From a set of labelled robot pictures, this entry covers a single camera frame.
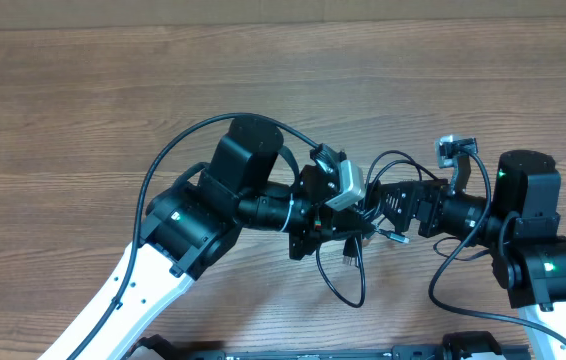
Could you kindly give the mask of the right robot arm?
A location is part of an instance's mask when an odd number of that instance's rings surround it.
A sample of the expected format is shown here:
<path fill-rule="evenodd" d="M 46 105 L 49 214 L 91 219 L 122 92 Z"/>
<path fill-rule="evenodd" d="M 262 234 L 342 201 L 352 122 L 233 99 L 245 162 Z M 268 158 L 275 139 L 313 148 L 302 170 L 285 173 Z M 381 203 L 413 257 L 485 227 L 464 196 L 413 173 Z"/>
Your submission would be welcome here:
<path fill-rule="evenodd" d="M 486 179 L 483 197 L 466 194 L 470 165 L 482 161 L 472 145 L 441 145 L 439 165 L 454 170 L 449 180 L 419 179 L 382 184 L 367 178 L 367 203 L 405 232 L 412 220 L 429 238 L 448 234 L 455 248 L 435 272 L 428 296 L 451 313 L 525 327 L 539 359 L 566 359 L 566 237 L 558 232 L 561 176 L 554 159 L 531 150 L 499 158 L 497 177 Z M 482 246 L 492 258 L 492 273 L 506 290 L 516 316 L 461 308 L 438 299 L 435 288 L 462 248 Z"/>

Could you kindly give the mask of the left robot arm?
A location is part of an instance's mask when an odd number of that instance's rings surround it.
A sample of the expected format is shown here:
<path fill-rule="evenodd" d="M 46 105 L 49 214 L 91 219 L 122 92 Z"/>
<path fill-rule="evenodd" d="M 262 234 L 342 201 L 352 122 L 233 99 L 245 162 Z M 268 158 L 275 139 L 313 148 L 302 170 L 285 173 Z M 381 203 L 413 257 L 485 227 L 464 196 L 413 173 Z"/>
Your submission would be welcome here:
<path fill-rule="evenodd" d="M 46 358 L 122 358 L 244 229 L 287 234 L 295 260 L 329 241 L 360 247 L 373 233 L 358 208 L 361 170 L 343 153 L 312 143 L 310 163 L 299 166 L 284 144 L 288 125 L 253 113 L 226 120 L 210 161 L 191 166 L 154 198 L 139 195 L 131 243 Z"/>

